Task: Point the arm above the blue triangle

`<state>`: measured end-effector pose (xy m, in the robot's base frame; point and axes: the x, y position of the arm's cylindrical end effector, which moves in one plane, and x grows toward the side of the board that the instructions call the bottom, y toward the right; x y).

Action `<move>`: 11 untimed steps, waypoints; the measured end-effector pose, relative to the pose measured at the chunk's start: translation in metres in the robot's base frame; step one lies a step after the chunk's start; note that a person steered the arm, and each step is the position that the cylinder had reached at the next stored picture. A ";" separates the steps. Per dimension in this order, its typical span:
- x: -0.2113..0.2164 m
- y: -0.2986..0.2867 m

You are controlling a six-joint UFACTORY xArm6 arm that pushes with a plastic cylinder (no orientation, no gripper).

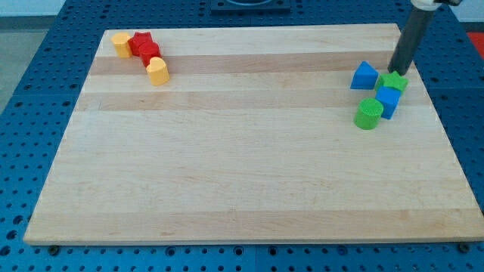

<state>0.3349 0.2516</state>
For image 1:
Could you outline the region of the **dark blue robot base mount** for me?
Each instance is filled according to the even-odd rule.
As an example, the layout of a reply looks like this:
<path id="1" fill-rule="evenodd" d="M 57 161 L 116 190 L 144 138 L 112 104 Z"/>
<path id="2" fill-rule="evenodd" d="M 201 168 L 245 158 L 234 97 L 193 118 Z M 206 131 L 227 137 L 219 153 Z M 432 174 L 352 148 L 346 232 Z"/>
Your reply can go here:
<path id="1" fill-rule="evenodd" d="M 290 11 L 291 0 L 209 0 L 212 14 L 229 12 Z"/>

